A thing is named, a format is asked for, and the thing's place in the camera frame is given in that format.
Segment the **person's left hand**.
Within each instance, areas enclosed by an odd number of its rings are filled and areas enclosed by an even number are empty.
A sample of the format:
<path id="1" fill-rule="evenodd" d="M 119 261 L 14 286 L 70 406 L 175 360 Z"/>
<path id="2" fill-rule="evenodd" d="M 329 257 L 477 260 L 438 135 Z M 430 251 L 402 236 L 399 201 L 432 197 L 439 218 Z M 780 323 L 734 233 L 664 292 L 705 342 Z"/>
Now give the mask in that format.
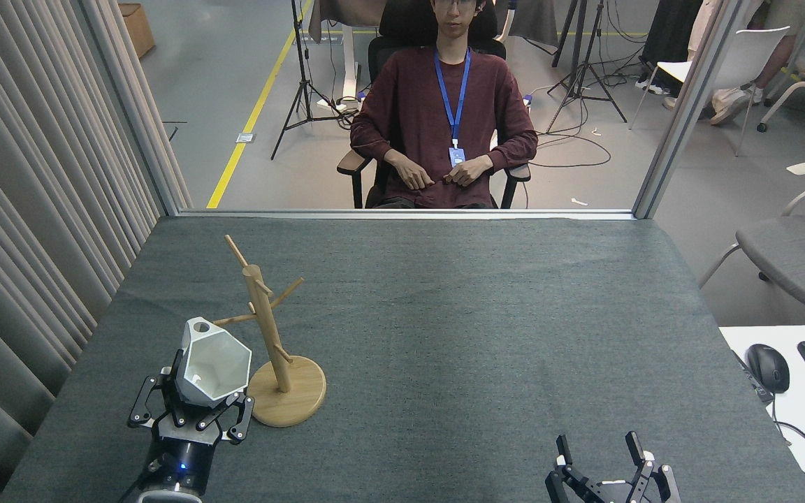
<path id="1" fill-rule="evenodd" d="M 457 163 L 451 171 L 443 177 L 447 184 L 457 184 L 461 187 L 469 186 L 480 178 L 486 171 L 491 170 L 494 162 L 489 155 L 481 155 Z"/>

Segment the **person's right hand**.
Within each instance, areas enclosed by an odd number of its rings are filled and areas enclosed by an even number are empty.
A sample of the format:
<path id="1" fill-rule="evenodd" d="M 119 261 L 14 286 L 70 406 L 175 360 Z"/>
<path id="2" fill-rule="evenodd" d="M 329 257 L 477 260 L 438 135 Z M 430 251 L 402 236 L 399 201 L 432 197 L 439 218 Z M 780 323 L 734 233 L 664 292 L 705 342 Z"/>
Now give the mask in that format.
<path id="1" fill-rule="evenodd" d="M 398 152 L 389 152 L 387 159 L 409 190 L 423 190 L 428 186 L 434 185 L 434 181 L 429 177 L 425 169 L 409 159 L 409 157 L 400 155 Z"/>

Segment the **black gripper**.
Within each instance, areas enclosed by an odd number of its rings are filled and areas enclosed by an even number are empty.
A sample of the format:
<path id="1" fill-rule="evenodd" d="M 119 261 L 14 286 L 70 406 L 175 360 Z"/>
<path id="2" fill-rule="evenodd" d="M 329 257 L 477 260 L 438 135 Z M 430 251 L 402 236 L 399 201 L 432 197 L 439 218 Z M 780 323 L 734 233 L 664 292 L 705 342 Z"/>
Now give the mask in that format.
<path id="1" fill-rule="evenodd" d="M 658 465 L 654 455 L 640 446 L 638 434 L 624 436 L 630 457 L 637 471 L 628 483 L 624 480 L 601 481 L 598 490 L 593 481 L 573 468 L 573 460 L 565 435 L 556 437 L 558 455 L 552 471 L 546 475 L 546 489 L 552 502 L 570 502 L 568 487 L 582 502 L 680 502 L 679 489 L 671 465 Z M 651 480 L 655 481 L 659 497 L 648 496 Z"/>
<path id="2" fill-rule="evenodd" d="M 237 445 L 248 437 L 254 399 L 244 391 L 227 395 L 197 420 L 187 422 L 182 398 L 177 388 L 177 370 L 183 356 L 175 353 L 173 364 L 157 375 L 148 375 L 137 394 L 128 417 L 131 428 L 153 426 L 153 488 L 167 490 L 205 490 L 218 442 Z M 147 401 L 154 391 L 161 391 L 166 413 L 158 421 L 150 413 Z"/>

